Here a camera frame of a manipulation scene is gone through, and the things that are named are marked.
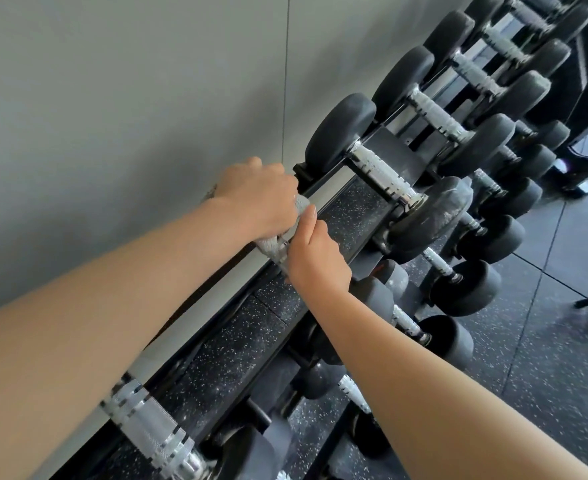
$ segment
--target speckled rubber flooring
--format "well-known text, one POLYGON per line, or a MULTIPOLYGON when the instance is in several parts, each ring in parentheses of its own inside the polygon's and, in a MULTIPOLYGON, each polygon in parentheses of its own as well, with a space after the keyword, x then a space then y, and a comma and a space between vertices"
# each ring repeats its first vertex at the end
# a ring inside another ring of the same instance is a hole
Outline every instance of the speckled rubber flooring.
MULTIPOLYGON (((496 265, 501 295, 461 319, 476 347, 467 372, 588 464, 588 309, 572 307, 588 296, 588 197, 546 198, 521 220, 527 241, 496 265)), ((408 478, 347 438, 331 464, 344 480, 408 478)))

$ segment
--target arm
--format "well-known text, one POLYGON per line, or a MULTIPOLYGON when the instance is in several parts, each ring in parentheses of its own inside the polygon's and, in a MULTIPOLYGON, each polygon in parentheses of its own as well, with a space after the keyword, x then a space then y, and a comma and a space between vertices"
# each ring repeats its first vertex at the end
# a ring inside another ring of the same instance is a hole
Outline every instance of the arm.
POLYGON ((258 158, 214 198, 0 309, 0 479, 27 477, 156 332, 248 242, 298 217, 295 177, 258 158))
POLYGON ((299 222, 289 267, 411 478, 588 479, 588 468, 530 421, 349 295, 350 269, 312 211, 299 222))

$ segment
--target forearm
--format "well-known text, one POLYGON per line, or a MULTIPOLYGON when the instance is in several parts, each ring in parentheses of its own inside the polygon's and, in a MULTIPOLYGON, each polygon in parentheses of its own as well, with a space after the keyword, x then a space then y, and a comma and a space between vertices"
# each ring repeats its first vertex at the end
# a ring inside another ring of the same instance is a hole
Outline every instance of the forearm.
POLYGON ((588 468, 356 298, 307 297, 415 480, 588 479, 588 468))
POLYGON ((24 476, 72 432, 185 298, 251 239, 244 228, 213 199, 0 309, 0 478, 24 476))

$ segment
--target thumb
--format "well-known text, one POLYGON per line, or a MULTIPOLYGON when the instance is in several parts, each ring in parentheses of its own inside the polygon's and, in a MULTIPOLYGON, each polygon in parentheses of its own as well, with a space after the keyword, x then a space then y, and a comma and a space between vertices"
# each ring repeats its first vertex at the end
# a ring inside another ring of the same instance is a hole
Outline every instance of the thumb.
POLYGON ((303 244, 309 244, 309 240, 312 239, 314 234, 314 227, 316 226, 316 206, 314 204, 308 205, 303 214, 301 214, 298 220, 298 227, 296 234, 294 234, 293 242, 302 242, 303 244))

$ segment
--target speckled rubber rack tray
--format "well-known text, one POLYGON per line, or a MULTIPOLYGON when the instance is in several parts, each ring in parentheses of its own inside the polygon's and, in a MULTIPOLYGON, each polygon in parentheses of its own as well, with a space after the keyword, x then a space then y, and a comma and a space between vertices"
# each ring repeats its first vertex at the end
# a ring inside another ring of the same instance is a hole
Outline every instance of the speckled rubber rack tray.
MULTIPOLYGON (((386 121, 374 122, 362 141, 406 181, 415 184, 426 163, 386 128, 404 109, 399 108, 386 121)), ((346 161, 340 162, 317 180, 304 178, 304 164, 298 166, 300 192, 312 195, 344 165, 346 161)), ((355 173, 357 176, 319 215, 339 243, 354 277, 360 279, 382 258, 370 240, 387 222, 394 205, 383 199, 376 185, 368 185, 365 175, 357 169, 355 173)), ((447 238, 443 237, 433 248, 442 249, 447 238)), ((172 320, 201 298, 251 249, 246 247, 223 266, 186 300, 172 320)), ((431 281, 430 266, 418 258, 405 267, 416 284, 410 286, 399 305, 413 314, 424 304, 421 288, 431 281)), ((291 389, 291 380, 304 364, 300 357, 295 358, 287 343, 305 319, 311 319, 305 304, 285 284, 276 266, 268 263, 146 386, 205 453, 215 449, 226 432, 239 423, 249 420, 261 427, 261 418, 252 418, 256 412, 247 407, 247 399, 251 398, 260 411, 285 418, 294 432, 290 450, 283 452, 284 471, 292 480, 317 478, 337 447, 346 447, 344 431, 355 411, 338 388, 319 401, 303 399, 291 389)), ((397 473, 402 477, 400 465, 397 473)), ((107 423, 53 478, 154 478, 154 470, 120 431, 107 423)))

